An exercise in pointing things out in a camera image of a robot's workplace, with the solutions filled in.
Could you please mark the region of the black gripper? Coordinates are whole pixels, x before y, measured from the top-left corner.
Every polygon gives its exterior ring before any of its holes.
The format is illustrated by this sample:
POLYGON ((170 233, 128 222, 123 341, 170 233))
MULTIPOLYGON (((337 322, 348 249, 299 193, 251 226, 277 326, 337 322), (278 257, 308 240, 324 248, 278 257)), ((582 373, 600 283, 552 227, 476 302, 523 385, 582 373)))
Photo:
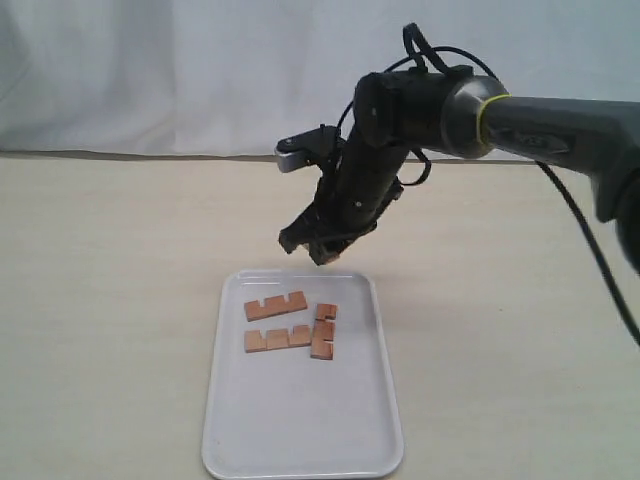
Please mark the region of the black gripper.
POLYGON ((446 150, 441 126, 445 101, 472 73, 470 66, 456 66, 447 75, 414 68, 362 77, 353 97, 355 123, 337 173, 316 205, 310 203, 280 231, 282 249, 292 254, 303 246, 322 266, 372 232, 408 153, 446 150), (318 227, 319 218, 324 227, 318 227))

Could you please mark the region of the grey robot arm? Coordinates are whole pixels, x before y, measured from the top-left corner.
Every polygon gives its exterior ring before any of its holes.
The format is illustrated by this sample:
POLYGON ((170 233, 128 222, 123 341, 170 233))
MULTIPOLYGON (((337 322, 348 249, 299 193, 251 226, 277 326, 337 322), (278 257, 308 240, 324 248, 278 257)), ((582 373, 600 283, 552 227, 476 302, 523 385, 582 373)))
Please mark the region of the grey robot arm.
POLYGON ((410 154, 478 159, 495 149, 586 175, 595 214, 614 222, 621 248, 639 262, 639 107, 633 102, 514 97, 468 66, 446 74, 418 69, 371 73, 356 85, 347 138, 333 126, 281 140, 279 167, 315 165, 311 204, 279 235, 323 265, 358 238, 404 189, 410 154))

